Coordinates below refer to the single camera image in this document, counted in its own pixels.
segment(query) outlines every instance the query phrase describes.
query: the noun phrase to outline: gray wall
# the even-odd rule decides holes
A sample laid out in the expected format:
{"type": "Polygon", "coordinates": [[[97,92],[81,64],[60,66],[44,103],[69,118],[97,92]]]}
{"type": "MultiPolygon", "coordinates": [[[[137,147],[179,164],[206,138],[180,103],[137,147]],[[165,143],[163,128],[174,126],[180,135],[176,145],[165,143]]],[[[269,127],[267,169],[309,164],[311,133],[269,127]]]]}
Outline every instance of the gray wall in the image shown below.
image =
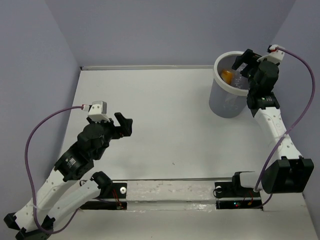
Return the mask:
{"type": "MultiPolygon", "coordinates": [[[[320,1],[297,0],[283,23],[274,44],[304,58],[314,71],[316,78],[315,98],[309,112],[290,134],[295,145],[305,158],[312,158],[314,172],[304,191],[307,206],[318,236],[320,236],[320,166],[319,166],[319,122],[320,122],[320,1]]],[[[311,78],[306,67],[295,58],[286,55],[279,66],[280,76],[275,85],[275,94],[281,106],[283,121],[287,126],[301,114],[311,94],[311,78]]]]}
{"type": "MultiPolygon", "coordinates": [[[[17,231],[2,219],[31,198],[26,140],[40,120],[71,106],[79,67],[42,0],[2,0],[0,32],[0,239],[14,239],[17,231]]],[[[56,116],[34,135],[29,160],[37,188],[57,160],[68,117],[56,116]]]]}
{"type": "Polygon", "coordinates": [[[212,65],[265,51],[294,0],[46,0],[81,66],[212,65]]]}

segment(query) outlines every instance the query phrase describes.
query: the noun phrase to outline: orange object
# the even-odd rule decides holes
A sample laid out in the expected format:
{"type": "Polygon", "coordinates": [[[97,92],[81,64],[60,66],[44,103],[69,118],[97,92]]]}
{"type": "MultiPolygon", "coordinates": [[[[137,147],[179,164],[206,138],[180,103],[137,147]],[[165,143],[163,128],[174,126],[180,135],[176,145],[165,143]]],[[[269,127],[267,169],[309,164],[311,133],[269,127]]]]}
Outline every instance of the orange object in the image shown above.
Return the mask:
{"type": "Polygon", "coordinates": [[[223,81],[230,85],[232,82],[232,78],[234,77],[234,74],[231,71],[223,69],[220,76],[223,79],[223,81]]]}

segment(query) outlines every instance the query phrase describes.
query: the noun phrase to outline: bucket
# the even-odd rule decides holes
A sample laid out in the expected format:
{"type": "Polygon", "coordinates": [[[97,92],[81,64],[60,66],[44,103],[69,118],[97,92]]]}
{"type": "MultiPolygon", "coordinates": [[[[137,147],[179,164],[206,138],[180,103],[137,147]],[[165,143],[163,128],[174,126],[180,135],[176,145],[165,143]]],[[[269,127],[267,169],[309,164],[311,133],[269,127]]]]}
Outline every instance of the bucket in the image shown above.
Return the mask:
{"type": "Polygon", "coordinates": [[[234,118],[247,106],[247,95],[249,92],[248,80],[240,75],[240,71],[245,66],[241,66],[237,71],[234,71],[243,82],[240,86],[237,85],[234,87],[232,84],[227,84],[220,75],[223,70],[231,70],[236,57],[243,53],[243,51],[226,52],[216,59],[213,66],[213,84],[209,98],[209,106],[216,115],[222,118],[234,118]]]}

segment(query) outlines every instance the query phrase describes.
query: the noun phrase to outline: robotic arm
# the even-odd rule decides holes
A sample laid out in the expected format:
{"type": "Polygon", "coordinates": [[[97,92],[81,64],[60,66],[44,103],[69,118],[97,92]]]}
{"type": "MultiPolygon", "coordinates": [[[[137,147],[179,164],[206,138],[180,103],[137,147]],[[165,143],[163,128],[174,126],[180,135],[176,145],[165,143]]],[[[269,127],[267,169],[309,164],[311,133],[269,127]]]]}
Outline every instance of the robotic arm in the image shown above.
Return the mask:
{"type": "MultiPolygon", "coordinates": [[[[100,160],[112,139],[129,137],[132,134],[132,119],[126,119],[121,113],[115,113],[120,126],[115,126],[107,116],[107,103],[95,101],[92,105],[83,105],[88,112],[89,124],[77,136],[77,141],[58,159],[45,183],[36,194],[37,221],[46,230],[52,231],[69,213],[75,211],[87,201],[106,194],[112,187],[112,181],[103,172],[96,172],[91,179],[67,197],[61,196],[85,173],[94,167],[94,160],[100,160]]],[[[33,216],[32,199],[18,212],[9,213],[4,218],[11,229],[18,230],[16,238],[47,239],[36,226],[33,216]]]]}
{"type": "MultiPolygon", "coordinates": [[[[270,151],[284,137],[263,174],[258,190],[263,189],[268,194],[301,193],[314,164],[311,159],[302,157],[289,135],[284,136],[287,129],[282,121],[280,105],[272,92],[279,76],[278,66],[284,57],[284,52],[276,47],[279,46],[269,46],[269,54],[265,56],[247,49],[236,58],[232,69],[236,70],[241,64],[247,64],[241,71],[249,82],[247,106],[260,125],[270,151]]],[[[258,177],[257,172],[236,172],[232,179],[237,187],[254,189],[258,177]]]]}

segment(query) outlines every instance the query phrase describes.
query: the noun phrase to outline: white table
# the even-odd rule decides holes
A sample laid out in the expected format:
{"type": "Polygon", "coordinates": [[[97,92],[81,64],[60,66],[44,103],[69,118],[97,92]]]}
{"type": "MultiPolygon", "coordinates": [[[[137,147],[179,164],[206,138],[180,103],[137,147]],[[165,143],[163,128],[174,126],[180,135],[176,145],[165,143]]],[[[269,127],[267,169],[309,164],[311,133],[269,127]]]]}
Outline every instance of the white table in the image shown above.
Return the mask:
{"type": "MultiPolygon", "coordinates": [[[[261,169],[269,154],[262,131],[247,109],[215,115],[212,81],[211,69],[82,71],[74,106],[103,100],[109,117],[133,119],[132,136],[112,140],[85,178],[226,178],[261,169]]],[[[86,124],[83,111],[71,112],[62,152],[86,124]]],[[[275,195],[264,210],[86,210],[51,239],[317,239],[301,194],[275,195]]]]}

